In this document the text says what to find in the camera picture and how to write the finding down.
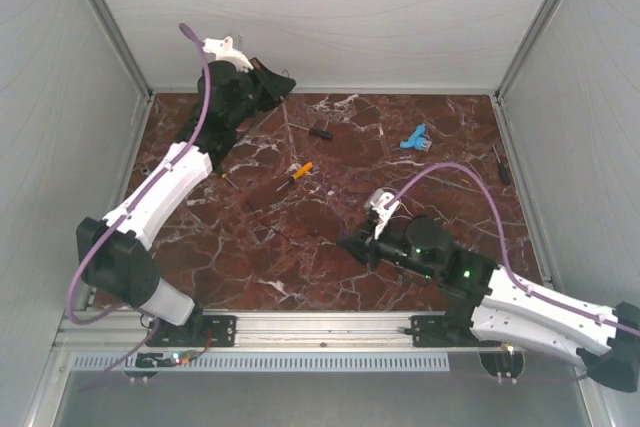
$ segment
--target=brown marble tabletop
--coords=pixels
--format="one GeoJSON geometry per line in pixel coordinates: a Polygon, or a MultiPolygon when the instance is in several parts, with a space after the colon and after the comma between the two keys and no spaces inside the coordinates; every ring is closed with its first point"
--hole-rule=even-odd
{"type": "MultiPolygon", "coordinates": [[[[166,154],[195,101],[195,94],[158,95],[130,192],[166,154]]],[[[152,254],[168,282],[209,308],[442,310],[446,299],[424,279],[386,263],[370,272],[335,242],[365,220],[363,204],[377,188],[398,190],[427,165],[451,161],[484,179],[514,270],[539,281],[515,187],[502,184],[492,144],[506,163],[486,96],[295,94],[261,114],[223,162],[241,192],[210,176],[168,219],[152,254]],[[330,130],[334,138],[290,123],[330,130]],[[401,149],[418,124],[427,127],[431,149],[401,149]],[[312,173],[276,192],[307,162],[312,173]]],[[[464,174],[438,171],[421,181],[392,226],[416,214],[432,216],[463,247],[500,261],[487,202],[464,174]]],[[[106,303],[96,296],[94,305],[106,303]]]]}

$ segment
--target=black screwdriver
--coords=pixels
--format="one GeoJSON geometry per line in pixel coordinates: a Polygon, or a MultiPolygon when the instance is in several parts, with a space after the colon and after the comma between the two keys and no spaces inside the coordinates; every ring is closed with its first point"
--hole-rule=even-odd
{"type": "Polygon", "coordinates": [[[306,130],[310,134],[317,135],[318,137],[322,137],[323,139],[329,139],[329,140],[333,139],[333,134],[331,132],[329,132],[328,130],[314,129],[313,127],[309,129],[307,127],[302,127],[301,125],[296,125],[296,124],[291,124],[291,123],[289,123],[289,125],[291,127],[297,127],[299,129],[306,130]]]}
{"type": "Polygon", "coordinates": [[[496,146],[491,144],[493,148],[493,152],[496,154],[496,159],[498,160],[498,174],[500,174],[500,179],[502,179],[502,183],[504,185],[511,185],[511,178],[509,177],[509,171],[505,167],[505,165],[500,161],[500,156],[498,155],[498,151],[496,150],[496,146]]]}

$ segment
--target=gray wall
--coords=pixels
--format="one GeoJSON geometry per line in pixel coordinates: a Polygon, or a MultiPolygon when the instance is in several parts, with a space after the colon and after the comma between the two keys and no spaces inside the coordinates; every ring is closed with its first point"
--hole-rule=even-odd
{"type": "Polygon", "coordinates": [[[0,0],[0,424],[24,421],[144,109],[86,0],[0,0]]]}
{"type": "Polygon", "coordinates": [[[495,88],[543,0],[107,0],[147,80],[194,89],[199,64],[176,36],[238,31],[247,54],[300,88],[495,88]],[[166,56],[171,62],[164,62],[166,56]]]}
{"type": "Polygon", "coordinates": [[[505,102],[563,289],[640,305],[640,0],[563,0],[505,102]]]}

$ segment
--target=purple cable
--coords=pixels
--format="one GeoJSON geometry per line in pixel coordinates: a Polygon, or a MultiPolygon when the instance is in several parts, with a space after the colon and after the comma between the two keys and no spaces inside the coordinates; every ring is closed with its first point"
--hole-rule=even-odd
{"type": "Polygon", "coordinates": [[[109,367],[104,369],[102,372],[100,372],[98,375],[96,375],[89,382],[87,382],[82,387],[80,387],[80,392],[85,392],[85,391],[93,389],[93,388],[101,387],[102,385],[100,385],[100,384],[95,385],[96,381],[101,379],[105,375],[107,375],[109,372],[111,372],[113,369],[115,369],[117,366],[119,366],[124,361],[126,361],[129,357],[131,357],[133,354],[135,354],[138,350],[140,350],[155,335],[155,333],[158,331],[158,327],[160,327],[160,320],[156,317],[155,319],[153,319],[153,327],[151,328],[151,330],[149,331],[149,333],[146,335],[146,337],[144,339],[142,339],[140,342],[138,342],[135,345],[135,347],[132,348],[129,352],[124,354],[122,357],[120,357],[118,360],[116,360],[113,364],[111,364],[109,367]]]}
{"type": "Polygon", "coordinates": [[[632,327],[628,327],[626,325],[620,324],[618,322],[613,322],[613,321],[608,320],[608,319],[602,319],[601,320],[598,315],[591,314],[589,312],[585,312],[584,310],[577,309],[577,308],[575,308],[575,307],[573,307],[571,305],[566,305],[566,304],[564,304],[562,302],[559,302],[559,301],[557,301],[555,299],[547,297],[546,295],[542,295],[542,294],[536,292],[535,290],[532,290],[531,292],[528,292],[527,291],[527,287],[525,287],[525,285],[522,284],[517,279],[517,277],[513,273],[513,270],[511,269],[511,264],[509,263],[509,255],[507,253],[507,245],[506,245],[506,242],[505,242],[504,229],[502,228],[502,221],[500,220],[500,214],[498,213],[498,208],[496,207],[496,203],[493,200],[493,197],[491,197],[491,194],[489,193],[489,191],[487,190],[485,185],[482,183],[482,179],[480,179],[480,177],[478,177],[476,174],[474,174],[470,169],[468,169],[464,165],[456,164],[454,162],[443,162],[443,163],[434,164],[434,165],[431,165],[431,166],[427,167],[422,172],[420,172],[418,175],[416,175],[413,179],[411,179],[409,182],[407,182],[407,185],[405,185],[402,188],[402,190],[400,190],[400,192],[398,192],[398,195],[396,195],[392,200],[390,200],[387,203],[387,205],[385,205],[385,208],[389,208],[396,200],[401,199],[402,196],[409,189],[411,189],[411,187],[413,187],[422,177],[424,177],[425,175],[430,174],[434,170],[445,169],[445,168],[456,169],[456,170],[460,170],[460,171],[464,172],[469,177],[471,177],[476,184],[478,184],[478,187],[480,187],[480,190],[482,191],[482,193],[484,194],[485,198],[487,199],[487,202],[489,203],[489,207],[491,208],[491,212],[493,213],[493,216],[496,219],[496,225],[498,227],[498,235],[500,237],[500,250],[502,251],[502,261],[504,263],[505,270],[507,272],[507,275],[509,276],[509,279],[511,280],[511,282],[513,282],[513,284],[516,287],[518,287],[520,290],[522,290],[524,292],[527,292],[527,294],[531,295],[532,297],[535,297],[535,298],[540,299],[540,300],[542,300],[544,302],[547,302],[548,304],[551,304],[554,307],[558,307],[560,309],[566,310],[566,311],[571,312],[573,314],[580,315],[580,316],[585,317],[587,319],[593,320],[596,324],[601,324],[602,323],[602,324],[608,325],[610,327],[614,327],[616,329],[620,329],[620,330],[623,330],[625,332],[628,332],[629,334],[635,335],[636,337],[640,337],[640,330],[638,330],[638,329],[634,329],[632,327]]]}
{"type": "MultiPolygon", "coordinates": [[[[189,152],[189,149],[193,146],[200,131],[202,130],[202,126],[204,125],[204,121],[207,117],[207,111],[209,109],[209,99],[211,98],[211,72],[209,72],[209,63],[207,62],[207,56],[205,52],[202,50],[204,46],[204,42],[198,39],[196,34],[191,30],[191,28],[187,24],[180,24],[180,31],[191,40],[196,47],[198,48],[198,53],[200,55],[200,59],[202,60],[203,70],[204,70],[204,101],[202,103],[202,111],[200,112],[200,118],[198,119],[198,124],[196,128],[193,130],[193,134],[189,138],[187,144],[182,148],[180,153],[176,155],[173,159],[171,159],[168,163],[170,166],[178,163],[186,154],[189,152]]],[[[169,169],[166,167],[161,169],[156,175],[154,175],[147,184],[140,190],[140,192],[134,197],[131,203],[126,207],[127,213],[131,214],[136,206],[142,201],[145,195],[149,193],[149,191],[153,188],[153,186],[158,183],[158,181],[166,174],[169,169]]],[[[100,312],[98,315],[91,317],[90,319],[80,319],[73,312],[73,298],[75,294],[76,287],[80,282],[80,278],[82,277],[83,272],[89,265],[89,263],[93,260],[96,253],[100,248],[104,245],[104,243],[111,237],[111,235],[118,229],[120,225],[125,221],[127,215],[120,216],[111,227],[109,227],[104,234],[98,238],[98,241],[89,249],[87,255],[84,256],[82,262],[78,266],[76,273],[73,275],[71,283],[69,284],[69,290],[67,291],[67,299],[66,299],[66,314],[71,322],[78,325],[87,325],[97,322],[100,319],[103,319],[107,315],[109,315],[114,310],[118,309],[122,304],[113,305],[104,311],[100,312]]]]}

